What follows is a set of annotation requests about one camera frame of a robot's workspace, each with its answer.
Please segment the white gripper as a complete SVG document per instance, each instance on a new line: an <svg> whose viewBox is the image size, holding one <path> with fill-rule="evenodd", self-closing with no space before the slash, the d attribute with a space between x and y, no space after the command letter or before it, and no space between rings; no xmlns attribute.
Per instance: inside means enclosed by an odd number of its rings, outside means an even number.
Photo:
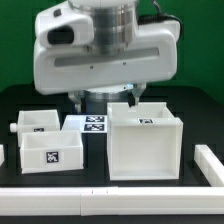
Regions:
<svg viewBox="0 0 224 224"><path fill-rule="evenodd" d="M83 92L134 84L136 106L148 82L177 71L177 22L141 24L138 0L65 0L35 20L34 84L44 95L68 93L78 113Z"/></svg>

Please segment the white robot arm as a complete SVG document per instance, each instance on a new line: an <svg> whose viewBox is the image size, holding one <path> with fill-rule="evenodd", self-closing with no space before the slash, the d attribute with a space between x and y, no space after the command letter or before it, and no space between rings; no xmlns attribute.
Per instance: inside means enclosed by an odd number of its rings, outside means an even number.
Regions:
<svg viewBox="0 0 224 224"><path fill-rule="evenodd" d="M151 82L177 71L181 22L160 9L139 17L138 0L65 0L35 20L34 84L43 94L136 105Z"/></svg>

